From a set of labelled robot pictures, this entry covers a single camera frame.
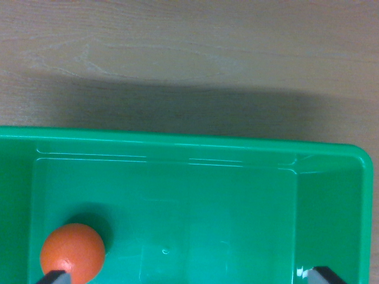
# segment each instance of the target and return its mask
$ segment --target bin floor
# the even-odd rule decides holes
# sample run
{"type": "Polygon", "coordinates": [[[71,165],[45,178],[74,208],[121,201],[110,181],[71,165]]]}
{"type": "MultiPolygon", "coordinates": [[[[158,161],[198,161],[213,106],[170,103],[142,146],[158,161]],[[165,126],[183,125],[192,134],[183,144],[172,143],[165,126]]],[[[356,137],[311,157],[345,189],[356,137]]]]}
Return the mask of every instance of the bin floor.
{"type": "Polygon", "coordinates": [[[99,156],[34,162],[29,275],[44,239],[68,222],[103,237],[91,283],[291,283],[296,174],[233,165],[99,156]]]}

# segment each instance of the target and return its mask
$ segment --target wood grain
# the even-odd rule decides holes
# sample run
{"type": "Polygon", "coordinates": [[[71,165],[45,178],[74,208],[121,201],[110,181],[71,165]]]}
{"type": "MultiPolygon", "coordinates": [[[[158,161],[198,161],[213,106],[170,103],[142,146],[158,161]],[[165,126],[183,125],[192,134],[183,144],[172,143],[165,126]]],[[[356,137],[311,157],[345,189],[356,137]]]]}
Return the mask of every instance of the wood grain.
{"type": "Polygon", "coordinates": [[[373,1],[1,1],[0,124],[351,143],[377,164],[378,11],[373,1]]]}

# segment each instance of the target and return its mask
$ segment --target plastic bin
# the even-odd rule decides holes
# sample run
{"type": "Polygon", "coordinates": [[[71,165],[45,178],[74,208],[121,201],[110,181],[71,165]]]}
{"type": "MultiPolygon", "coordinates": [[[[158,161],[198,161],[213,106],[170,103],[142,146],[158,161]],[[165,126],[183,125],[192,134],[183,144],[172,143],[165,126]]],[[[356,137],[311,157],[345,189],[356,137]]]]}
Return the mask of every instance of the plastic bin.
{"type": "Polygon", "coordinates": [[[42,277],[57,227],[94,227],[91,282],[307,283],[329,266],[368,283],[373,168],[355,146],[0,128],[2,283],[42,277]]]}

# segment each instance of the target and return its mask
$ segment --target table surface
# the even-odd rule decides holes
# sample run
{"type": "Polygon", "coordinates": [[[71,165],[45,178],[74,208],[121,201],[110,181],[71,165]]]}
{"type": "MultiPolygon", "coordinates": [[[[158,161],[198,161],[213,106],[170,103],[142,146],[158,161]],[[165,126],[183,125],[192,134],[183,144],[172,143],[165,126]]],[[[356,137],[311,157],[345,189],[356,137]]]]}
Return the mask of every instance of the table surface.
{"type": "Polygon", "coordinates": [[[1,1],[0,124],[350,143],[377,164],[378,12],[376,1],[1,1]]]}

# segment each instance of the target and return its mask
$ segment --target orange ball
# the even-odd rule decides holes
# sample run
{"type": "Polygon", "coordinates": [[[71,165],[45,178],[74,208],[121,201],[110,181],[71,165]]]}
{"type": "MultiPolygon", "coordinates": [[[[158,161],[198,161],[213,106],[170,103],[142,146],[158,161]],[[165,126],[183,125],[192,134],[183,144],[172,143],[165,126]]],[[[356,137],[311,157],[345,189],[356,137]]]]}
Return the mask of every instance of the orange ball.
{"type": "Polygon", "coordinates": [[[86,284],[101,270],[105,247],[99,234],[83,224],[68,224],[53,231],[45,240],[41,255],[44,274],[64,270],[72,284],[86,284]]]}

